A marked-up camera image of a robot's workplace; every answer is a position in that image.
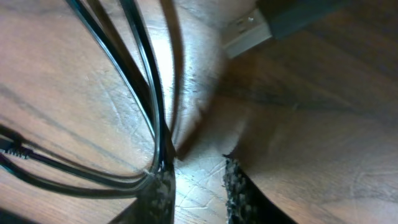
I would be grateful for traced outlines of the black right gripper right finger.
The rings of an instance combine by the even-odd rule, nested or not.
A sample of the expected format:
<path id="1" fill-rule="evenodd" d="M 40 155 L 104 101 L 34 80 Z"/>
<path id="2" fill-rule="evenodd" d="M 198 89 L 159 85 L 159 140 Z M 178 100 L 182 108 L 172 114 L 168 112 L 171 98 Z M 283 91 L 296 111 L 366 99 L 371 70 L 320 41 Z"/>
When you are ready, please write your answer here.
<path id="1" fill-rule="evenodd" d="M 223 176 L 227 193 L 228 224 L 295 224 L 290 216 L 273 204 L 242 170 L 239 162 L 225 155 Z"/>

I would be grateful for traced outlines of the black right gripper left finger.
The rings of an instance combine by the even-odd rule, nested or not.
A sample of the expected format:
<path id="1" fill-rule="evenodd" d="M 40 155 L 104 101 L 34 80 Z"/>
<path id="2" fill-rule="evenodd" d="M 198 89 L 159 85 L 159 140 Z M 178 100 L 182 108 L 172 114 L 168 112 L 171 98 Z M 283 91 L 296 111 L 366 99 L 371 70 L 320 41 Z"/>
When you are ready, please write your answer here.
<path id="1" fill-rule="evenodd" d="M 137 199 L 109 224 L 172 224 L 175 218 L 176 180 L 172 163 L 161 167 Z"/>

